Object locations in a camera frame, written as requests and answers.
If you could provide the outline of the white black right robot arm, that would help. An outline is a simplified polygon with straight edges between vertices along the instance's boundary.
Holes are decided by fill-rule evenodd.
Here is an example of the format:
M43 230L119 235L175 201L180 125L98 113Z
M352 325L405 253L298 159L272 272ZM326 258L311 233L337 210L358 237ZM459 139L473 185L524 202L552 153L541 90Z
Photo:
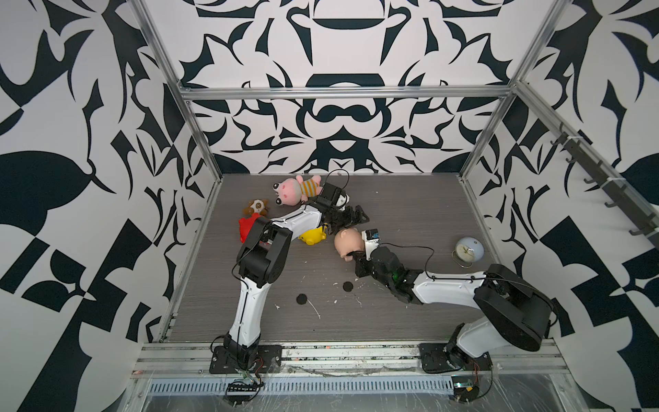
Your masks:
M553 303L502 264L486 271L446 275L406 268L389 248L350 252L358 277L370 276L405 304L472 307L482 317L459 325L444 348L451 363L513 346L537 352L550 326Z

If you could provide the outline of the pink piggy bank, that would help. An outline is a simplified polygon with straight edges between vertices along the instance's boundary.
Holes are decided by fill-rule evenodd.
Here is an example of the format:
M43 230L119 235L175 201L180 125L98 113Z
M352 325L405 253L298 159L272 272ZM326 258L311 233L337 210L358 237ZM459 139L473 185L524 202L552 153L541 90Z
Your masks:
M346 262L353 261L356 253L366 251L365 240L356 228L343 228L339 231L335 235L334 246L340 258Z

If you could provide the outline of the red piggy bank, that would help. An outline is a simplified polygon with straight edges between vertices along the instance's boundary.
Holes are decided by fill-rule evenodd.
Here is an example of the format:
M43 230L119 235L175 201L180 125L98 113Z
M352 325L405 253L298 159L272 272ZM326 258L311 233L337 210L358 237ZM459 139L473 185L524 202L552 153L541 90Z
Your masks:
M244 243L249 235L254 223L262 217L259 213L253 213L250 217L242 217L239 219L239 235L240 242Z

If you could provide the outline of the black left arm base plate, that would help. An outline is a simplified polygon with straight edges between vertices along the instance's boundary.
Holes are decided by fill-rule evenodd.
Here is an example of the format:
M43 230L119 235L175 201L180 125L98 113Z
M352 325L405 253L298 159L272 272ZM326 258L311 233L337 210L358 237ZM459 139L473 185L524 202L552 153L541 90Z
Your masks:
M267 373L281 367L283 346L281 345L259 345L258 347L240 348L238 354L224 348L215 346L211 358L210 374L234 374L238 372L249 372L255 374Z

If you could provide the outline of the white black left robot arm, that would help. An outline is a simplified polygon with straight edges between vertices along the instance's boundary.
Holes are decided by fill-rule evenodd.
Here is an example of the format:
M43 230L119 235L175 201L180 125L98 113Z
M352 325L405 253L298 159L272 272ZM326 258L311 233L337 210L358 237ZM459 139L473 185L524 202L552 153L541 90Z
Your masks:
M223 348L241 368L250 367L257 357L267 295L285 268L291 242L324 224L343 229L369 221L360 206L319 209L314 204L303 204L272 220L257 218L236 259L234 276L240 281L240 298L233 324L223 338Z

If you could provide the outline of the yellow piggy bank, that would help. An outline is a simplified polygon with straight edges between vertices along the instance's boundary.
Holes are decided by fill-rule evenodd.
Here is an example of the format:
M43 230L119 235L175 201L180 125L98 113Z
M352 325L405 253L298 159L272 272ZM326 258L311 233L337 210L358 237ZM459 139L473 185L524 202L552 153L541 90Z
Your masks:
M302 233L298 239L306 245L317 245L327 239L326 226L323 225L318 228L306 231L305 233Z

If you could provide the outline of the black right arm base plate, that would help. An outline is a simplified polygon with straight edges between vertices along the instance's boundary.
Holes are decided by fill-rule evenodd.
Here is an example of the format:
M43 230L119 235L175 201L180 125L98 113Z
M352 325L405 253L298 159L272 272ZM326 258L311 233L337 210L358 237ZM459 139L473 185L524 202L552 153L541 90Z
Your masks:
M420 343L418 348L421 368L427 374L492 370L493 363L489 353L472 358L452 343Z

